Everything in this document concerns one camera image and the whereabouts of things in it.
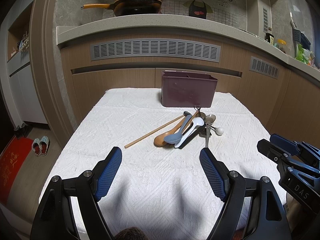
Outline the wooden spoon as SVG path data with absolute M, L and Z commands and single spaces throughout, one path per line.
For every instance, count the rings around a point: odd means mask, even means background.
M 185 126 L 184 129 L 182 130 L 182 133 L 184 132 L 184 130 L 186 129 L 186 127 L 191 123 L 192 119 L 193 119 L 193 116 L 192 116 L 191 119 L 187 122 L 186 126 Z M 180 122 L 179 122 L 174 128 L 172 128 L 171 130 L 169 130 L 169 131 L 167 131 L 167 132 L 165 132 L 165 133 L 163 133 L 163 134 L 160 134 L 160 135 L 158 135 L 157 137 L 155 137 L 155 139 L 154 139 L 154 141 L 153 141 L 153 144 L 154 144 L 156 147 L 163 147 L 163 146 L 165 146 L 166 144 L 168 144 L 168 143 L 166 143 L 166 142 L 164 141 L 164 137 L 165 137 L 166 135 L 171 135 L 171 134 L 174 134 L 174 133 L 178 132 L 178 130 L 180 129 L 180 126 L 181 126 L 181 124 L 182 124 L 182 121 L 180 121 Z

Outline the blue-grey plastic spoon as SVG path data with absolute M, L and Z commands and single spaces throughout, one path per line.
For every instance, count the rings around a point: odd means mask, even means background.
M 180 129 L 178 130 L 178 132 L 171 134 L 171 135 L 166 135 L 164 137 L 164 141 L 168 144 L 175 144 L 177 142 L 179 142 L 182 138 L 182 130 L 184 129 L 184 127 L 186 126 L 187 122 L 191 119 L 192 115 L 189 114 L 187 115 L 184 120 L 182 121 L 182 124 L 180 126 Z

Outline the pair of slippers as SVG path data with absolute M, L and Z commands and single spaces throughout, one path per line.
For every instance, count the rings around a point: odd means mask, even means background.
M 34 139 L 31 149 L 36 154 L 36 156 L 46 155 L 50 145 L 50 140 L 47 136 L 43 136 L 41 139 Z

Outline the white textured table cloth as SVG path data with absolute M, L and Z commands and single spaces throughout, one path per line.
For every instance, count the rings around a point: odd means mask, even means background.
M 195 137 L 183 149 L 158 148 L 150 131 L 165 123 L 174 127 L 183 109 L 162 106 L 160 89 L 108 90 L 73 133 L 50 176 L 77 177 L 119 147 L 122 162 L 99 207 L 113 234 L 135 226 L 149 239 L 206 239 L 211 232 L 223 203 L 201 167 L 204 146 L 243 177 L 270 178 L 285 203 L 275 163 L 257 150 L 258 141 L 270 137 L 261 122 L 229 93 L 215 93 L 204 112 L 216 116 L 222 136 Z

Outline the steel smiley-handle spoon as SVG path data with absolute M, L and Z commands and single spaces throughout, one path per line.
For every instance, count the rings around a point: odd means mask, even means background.
M 205 147 L 208 148 L 209 146 L 209 139 L 210 139 L 210 131 L 212 127 L 212 123 L 216 120 L 216 116 L 213 114 L 207 115 L 204 119 L 206 124 L 206 144 Z

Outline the wooden chopstick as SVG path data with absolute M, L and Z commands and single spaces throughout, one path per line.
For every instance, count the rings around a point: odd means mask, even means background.
M 149 132 L 149 133 L 147 133 L 147 134 L 143 135 L 142 137 L 140 137 L 140 138 L 138 138 L 138 139 L 136 139 L 136 140 L 132 141 L 131 143 L 129 143 L 129 144 L 127 144 L 127 145 L 125 145 L 125 146 L 124 146 L 124 148 L 129 148 L 129 147 L 131 147 L 132 145 L 136 144 L 137 142 L 139 142 L 139 141 L 141 141 L 141 140 L 143 140 L 143 139 L 147 138 L 148 136 L 152 135 L 153 133 L 158 132 L 159 130 L 161 130 L 161 129 L 163 129 L 163 128 L 167 127 L 168 125 L 170 125 L 170 124 L 172 124 L 172 123 L 176 122 L 177 120 L 180 120 L 181 118 L 186 117 L 187 115 L 188 115 L 188 112 L 183 113 L 182 115 L 178 116 L 177 118 L 175 118 L 175 119 L 173 119 L 173 120 L 171 120 L 171 121 L 169 121 L 169 122 L 167 122 L 167 123 L 163 124 L 162 126 L 160 126 L 160 127 L 156 128 L 156 129 L 154 129 L 153 131 L 151 131 L 151 132 Z

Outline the yellow lid jar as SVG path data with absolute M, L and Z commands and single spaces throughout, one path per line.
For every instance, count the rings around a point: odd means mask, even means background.
M 286 53 L 287 43 L 282 39 L 277 39 L 277 48 L 281 50 L 283 53 Z

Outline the black wire-handle spatula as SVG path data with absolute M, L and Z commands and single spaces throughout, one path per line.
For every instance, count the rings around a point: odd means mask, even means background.
M 194 106 L 194 109 L 195 109 L 195 113 L 193 114 L 193 118 L 195 118 L 195 117 L 200 117 L 201 116 L 201 114 L 200 114 L 200 112 L 201 112 L 201 107 L 199 106 L 199 105 L 195 105 Z

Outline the small grey vent grille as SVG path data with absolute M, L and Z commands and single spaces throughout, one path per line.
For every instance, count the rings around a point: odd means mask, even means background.
M 279 75 L 279 68 L 256 57 L 251 57 L 249 70 L 268 77 L 277 79 Z

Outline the yellow frying pan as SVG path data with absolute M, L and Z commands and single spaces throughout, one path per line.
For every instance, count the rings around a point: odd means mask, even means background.
M 111 4 L 84 4 L 81 9 L 103 8 L 112 10 L 115 16 L 157 14 L 162 6 L 161 0 L 115 0 Z

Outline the long grey vent grille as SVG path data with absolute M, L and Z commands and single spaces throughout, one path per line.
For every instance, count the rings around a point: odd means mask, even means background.
M 215 44 L 173 39 L 133 38 L 90 45 L 92 61 L 121 57 L 179 57 L 220 62 L 221 47 Z

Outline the white ball-end utensil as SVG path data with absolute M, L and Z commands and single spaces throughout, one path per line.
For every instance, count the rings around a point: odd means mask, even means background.
M 214 131 L 215 134 L 218 135 L 218 136 L 222 136 L 223 133 L 224 133 L 224 130 L 223 130 L 222 127 L 213 127 L 213 126 L 212 126 L 210 129 L 211 129 L 212 131 Z M 205 137 L 206 134 L 207 134 L 206 128 L 204 128 L 204 129 L 199 133 L 199 135 L 200 135 L 201 137 Z

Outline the purple plastic utensil caddy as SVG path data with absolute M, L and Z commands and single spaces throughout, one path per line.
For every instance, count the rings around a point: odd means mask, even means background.
M 209 74 L 165 70 L 162 72 L 162 105 L 209 108 L 217 83 L 218 79 Z

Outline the white plastic spoon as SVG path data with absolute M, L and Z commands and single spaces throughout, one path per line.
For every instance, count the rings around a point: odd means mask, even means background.
M 183 135 L 182 139 L 175 144 L 174 148 L 179 148 L 185 142 L 187 137 L 189 137 L 189 135 L 191 135 L 191 133 L 193 133 L 198 127 L 200 127 L 202 125 L 204 125 L 204 120 L 201 117 L 194 118 L 191 128 L 189 129 L 189 131 L 187 133 L 185 133 L 185 135 Z

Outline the dark sauce bottle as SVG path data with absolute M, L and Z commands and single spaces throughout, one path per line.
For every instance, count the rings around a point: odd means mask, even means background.
M 270 43 L 270 44 L 273 45 L 273 43 L 274 43 L 274 36 L 273 36 L 270 32 L 266 32 L 266 33 L 265 33 L 265 40 L 266 40 L 268 43 Z

